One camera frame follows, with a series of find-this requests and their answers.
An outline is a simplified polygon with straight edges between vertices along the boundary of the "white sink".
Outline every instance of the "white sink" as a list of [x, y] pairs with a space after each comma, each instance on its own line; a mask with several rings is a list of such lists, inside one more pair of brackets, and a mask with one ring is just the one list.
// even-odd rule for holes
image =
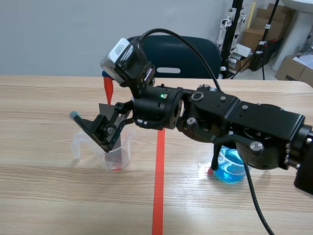
[[278, 71], [286, 56], [299, 52], [313, 25], [313, 0], [282, 0], [289, 8], [297, 10], [296, 21], [284, 41], [272, 70]]
[[313, 13], [313, 0], [282, 0], [282, 2], [297, 11]]

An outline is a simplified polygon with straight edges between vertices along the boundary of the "wooden table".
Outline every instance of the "wooden table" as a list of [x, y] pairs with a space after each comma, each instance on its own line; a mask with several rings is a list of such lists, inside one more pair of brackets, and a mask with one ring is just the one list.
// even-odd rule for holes
[[[195, 89], [212, 80], [157, 79], [158, 84]], [[220, 81], [224, 92], [271, 103], [306, 116], [313, 125], [313, 89], [284, 81]], [[115, 86], [112, 102], [127, 101]], [[94, 119], [106, 102], [95, 77], [0, 76], [0, 235], [150, 235], [157, 131], [135, 125], [132, 159], [121, 172], [105, 172], [83, 148], [70, 151], [79, 127], [72, 110]], [[166, 130], [165, 235], [265, 235], [246, 179], [229, 185], [200, 179], [210, 144]], [[313, 199], [295, 191], [296, 171], [251, 171], [256, 195], [276, 235], [311, 235]]]

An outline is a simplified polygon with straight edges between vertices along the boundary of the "clear plastic beaker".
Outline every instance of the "clear plastic beaker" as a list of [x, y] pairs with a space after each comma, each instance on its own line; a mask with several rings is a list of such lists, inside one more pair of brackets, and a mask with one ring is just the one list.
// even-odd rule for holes
[[101, 166], [105, 170], [116, 170], [124, 167], [131, 158], [131, 144], [130, 140], [134, 137], [133, 131], [124, 127], [121, 132], [121, 146], [113, 148], [109, 153], [106, 153], [100, 146], [98, 146], [84, 131], [74, 134], [71, 142], [71, 149], [75, 159], [81, 157], [80, 144], [87, 143], [89, 148], [95, 153]]

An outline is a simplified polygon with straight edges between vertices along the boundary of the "blue liquid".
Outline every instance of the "blue liquid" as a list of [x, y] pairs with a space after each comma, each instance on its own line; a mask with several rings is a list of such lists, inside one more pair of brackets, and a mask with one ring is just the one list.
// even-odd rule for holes
[[245, 175], [243, 161], [238, 155], [236, 149], [222, 147], [219, 155], [219, 169], [214, 174], [225, 182], [238, 182]]

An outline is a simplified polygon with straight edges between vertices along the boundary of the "plastic measuring cup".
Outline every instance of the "plastic measuring cup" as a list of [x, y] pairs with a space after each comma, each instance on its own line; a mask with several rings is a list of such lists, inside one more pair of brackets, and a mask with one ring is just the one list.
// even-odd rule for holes
[[241, 160], [236, 149], [230, 149], [225, 146], [221, 148], [219, 154], [219, 169], [214, 171], [214, 174], [225, 182], [238, 182], [245, 175], [244, 163]]
[[[75, 159], [81, 157], [80, 144], [87, 143], [89, 148], [94, 152], [104, 170], [116, 170], [124, 167], [131, 158], [130, 140], [134, 137], [133, 131], [124, 127], [121, 132], [121, 146], [113, 148], [109, 153], [106, 153], [98, 146], [84, 131], [74, 134], [73, 141], [70, 144], [72, 153]], [[108, 160], [119, 158], [121, 162], [111, 162]]]

